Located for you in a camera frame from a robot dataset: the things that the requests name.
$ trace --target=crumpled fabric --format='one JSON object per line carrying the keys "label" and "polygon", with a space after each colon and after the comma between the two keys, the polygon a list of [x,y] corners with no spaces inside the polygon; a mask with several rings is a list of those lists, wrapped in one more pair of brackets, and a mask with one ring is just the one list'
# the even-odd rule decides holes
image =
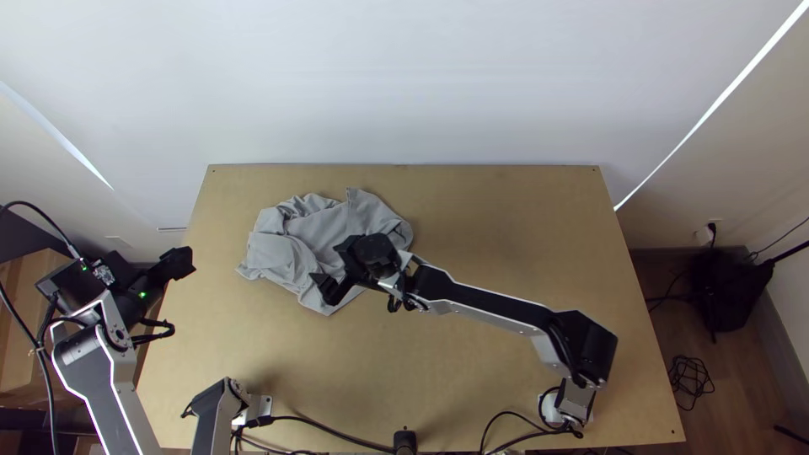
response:
{"label": "crumpled fabric", "polygon": [[309,273],[326,273],[341,281],[346,273],[333,247],[350,235],[385,233],[396,249],[408,249],[413,229],[381,199],[346,188],[346,201],[321,195],[294,196],[259,212],[249,234],[247,254],[236,271],[248,280],[266,278],[297,295],[297,300],[326,316],[365,290],[354,286],[339,305],[327,305]]}

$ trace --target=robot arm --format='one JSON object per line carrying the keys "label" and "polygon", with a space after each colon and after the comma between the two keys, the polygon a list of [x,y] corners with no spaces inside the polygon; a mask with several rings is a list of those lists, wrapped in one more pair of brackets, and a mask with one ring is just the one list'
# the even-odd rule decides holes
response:
{"label": "robot arm", "polygon": [[[389,311],[404,305],[434,314],[459,313],[527,336],[542,363],[572,381],[557,395],[556,408],[584,425],[595,390],[608,380],[618,338],[579,311],[554,312],[544,305],[456,282],[445,270],[407,251],[396,250],[388,236],[351,236],[335,246],[346,277],[341,282],[311,274],[324,300],[337,305],[354,286],[390,295]],[[409,265],[415,264],[410,274]]]}
{"label": "robot arm", "polygon": [[[170,250],[146,272],[132,269],[119,255],[111,254],[91,265],[75,260],[37,283],[70,320],[84,325],[73,334],[63,321],[51,326],[51,359],[65,388],[87,405],[107,453],[163,453],[135,391],[136,347],[174,332],[171,324],[155,324],[144,316],[163,298],[169,280],[193,271],[191,250],[184,247]],[[83,304],[94,292],[100,294]],[[129,330],[137,323],[169,330],[161,335],[131,336]],[[195,396],[182,414],[198,419],[191,453],[228,453],[232,426],[269,415],[271,406],[271,397],[251,395],[229,377],[217,381]]]}

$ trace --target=black bag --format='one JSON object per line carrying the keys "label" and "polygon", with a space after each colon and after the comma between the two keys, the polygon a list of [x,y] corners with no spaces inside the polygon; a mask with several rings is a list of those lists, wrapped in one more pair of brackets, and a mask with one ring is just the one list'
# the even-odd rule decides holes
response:
{"label": "black bag", "polygon": [[714,342],[716,332],[744,327],[774,268],[774,260],[754,265],[718,249],[692,259],[692,296]]}

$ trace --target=table top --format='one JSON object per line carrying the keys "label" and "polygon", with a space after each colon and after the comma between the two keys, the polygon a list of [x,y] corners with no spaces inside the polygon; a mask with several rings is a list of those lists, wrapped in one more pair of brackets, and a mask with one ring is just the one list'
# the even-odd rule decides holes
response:
{"label": "table top", "polygon": [[[196,419],[179,414],[225,376],[272,395],[273,415],[305,415],[385,445],[407,426],[428,452],[477,451],[501,410],[538,420],[538,394],[560,379],[520,335],[452,314],[391,314],[377,292],[325,317],[281,286],[234,271],[259,210],[312,192],[343,201],[346,186],[380,196],[413,226],[411,250],[457,281],[579,309],[618,336],[585,437],[546,436],[517,448],[684,440],[597,167],[213,165],[185,236],[197,272],[169,285],[160,310],[177,333],[149,347],[138,384],[162,447],[190,446]],[[486,447],[528,430],[518,419],[498,420]],[[294,421],[245,435],[287,450],[363,450]]]}

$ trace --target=white wall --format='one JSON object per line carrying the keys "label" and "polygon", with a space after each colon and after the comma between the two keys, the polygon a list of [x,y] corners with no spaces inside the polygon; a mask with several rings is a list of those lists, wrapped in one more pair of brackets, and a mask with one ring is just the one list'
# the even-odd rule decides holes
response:
{"label": "white wall", "polygon": [[[719,245],[758,250],[809,217],[809,16],[801,18],[683,148],[618,211],[634,248],[695,246],[710,218]],[[809,239],[809,223],[761,254]],[[809,376],[809,251],[775,266],[769,295]]]}
{"label": "white wall", "polygon": [[[118,249],[129,260],[154,261],[179,243],[181,234],[161,234],[148,220],[93,177],[38,124],[7,98],[0,96],[0,198],[6,203],[25,199],[36,204],[80,248]],[[12,209],[45,230],[50,227],[26,208]],[[119,233],[138,248],[120,248],[104,239]],[[0,242],[14,242],[0,238]]]}
{"label": "white wall", "polygon": [[[209,163],[598,163],[617,201],[797,3],[13,0],[0,80],[90,158],[151,251]],[[4,154],[35,145],[7,134]]]}
{"label": "white wall", "polygon": [[[801,206],[804,210],[809,208],[807,201],[809,200],[803,199],[802,201]],[[806,216],[809,216],[809,213],[805,216],[801,215],[798,218],[791,219],[786,223],[781,223],[761,239],[750,243],[751,250],[767,246]],[[764,260],[783,253],[807,239],[809,239],[809,226],[804,225],[804,227],[796,229],[788,238],[762,253],[761,259]],[[798,254],[781,260],[775,265],[775,273],[773,274],[773,279],[767,285],[767,292],[778,310],[787,334],[790,336],[790,341],[795,347],[795,352],[801,361],[804,373],[809,377],[809,330],[807,330],[807,326],[809,326],[809,279],[807,279],[809,278],[809,273],[807,272],[809,272],[809,250],[805,249]]]}

